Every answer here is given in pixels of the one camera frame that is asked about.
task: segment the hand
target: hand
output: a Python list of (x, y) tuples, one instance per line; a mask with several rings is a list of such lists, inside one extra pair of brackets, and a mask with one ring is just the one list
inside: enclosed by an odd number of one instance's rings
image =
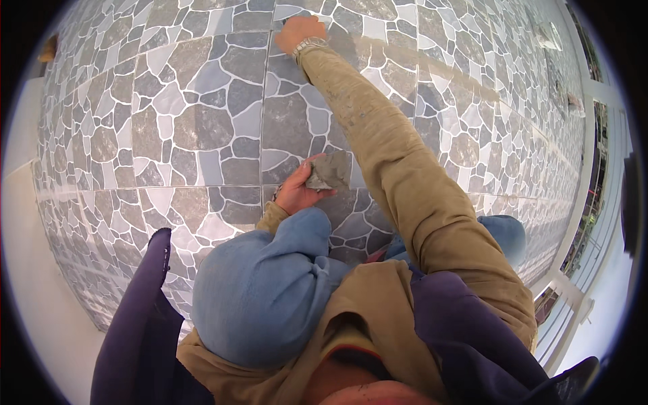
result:
[(324, 156), (326, 154), (318, 154), (311, 156), (304, 161), (295, 169), (290, 177), (283, 183), (279, 195), (275, 203), (283, 208), (288, 215), (293, 215), (300, 209), (312, 207), (316, 202), (320, 201), (324, 197), (334, 196), (335, 190), (314, 190), (309, 189), (304, 184), (308, 177), (310, 176), (310, 161), (319, 156)]
[(288, 18), (281, 32), (275, 36), (275, 43), (286, 54), (292, 55), (292, 51), (306, 38), (316, 36), (325, 40), (326, 27), (318, 21), (317, 16)]

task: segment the wristwatch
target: wristwatch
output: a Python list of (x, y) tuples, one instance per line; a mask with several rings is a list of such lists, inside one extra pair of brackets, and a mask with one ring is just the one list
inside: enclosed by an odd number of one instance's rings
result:
[(329, 46), (329, 43), (326, 42), (326, 40), (324, 40), (323, 38), (319, 38), (317, 36), (308, 37), (305, 40), (303, 40), (302, 42), (300, 42), (299, 45), (297, 45), (295, 47), (295, 49), (293, 49), (292, 58), (296, 61), (297, 60), (297, 54), (299, 54), (299, 51), (301, 51), (302, 49), (309, 48), (309, 47), (323, 47), (324, 48), (324, 47), (327, 47), (327, 46)]

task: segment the brown object on wall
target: brown object on wall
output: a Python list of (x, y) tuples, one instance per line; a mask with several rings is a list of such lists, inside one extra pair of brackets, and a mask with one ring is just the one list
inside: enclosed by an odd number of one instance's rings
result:
[(310, 162), (312, 169), (306, 180), (306, 187), (316, 190), (349, 189), (351, 179), (351, 160), (344, 150), (320, 156)]
[(38, 60), (43, 63), (51, 62), (56, 56), (56, 46), (58, 45), (58, 34), (52, 35), (43, 45), (43, 50), (38, 55)]

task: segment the man's right arm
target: man's right arm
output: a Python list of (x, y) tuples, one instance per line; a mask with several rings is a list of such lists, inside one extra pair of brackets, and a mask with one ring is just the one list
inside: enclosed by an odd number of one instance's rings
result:
[(533, 350), (530, 291), (408, 118), (333, 50), (308, 47), (297, 62), (343, 128), (369, 192), (413, 263), (424, 273), (458, 274)]

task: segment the purple jacket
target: purple jacket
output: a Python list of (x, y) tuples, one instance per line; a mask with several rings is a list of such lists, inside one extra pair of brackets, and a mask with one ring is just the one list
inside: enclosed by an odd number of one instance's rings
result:
[[(99, 351), (90, 403), (213, 404), (214, 397), (176, 359), (184, 318), (161, 291), (171, 230), (153, 234)], [(591, 357), (552, 379), (506, 324), (454, 273), (411, 284), (415, 330), (443, 360), (441, 378), (456, 403), (561, 404), (586, 388)]]

